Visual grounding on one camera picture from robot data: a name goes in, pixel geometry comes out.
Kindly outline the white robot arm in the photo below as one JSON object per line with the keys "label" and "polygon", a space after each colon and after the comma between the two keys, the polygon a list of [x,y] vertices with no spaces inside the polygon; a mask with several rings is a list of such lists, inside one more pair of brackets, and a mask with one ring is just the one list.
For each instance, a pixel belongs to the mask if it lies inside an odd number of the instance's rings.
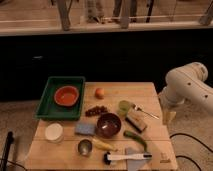
{"label": "white robot arm", "polygon": [[207,77],[208,70],[200,62],[171,69],[166,74],[166,86],[158,94],[164,125],[176,116],[173,108],[182,105],[186,99],[213,114],[213,88],[205,84]]}

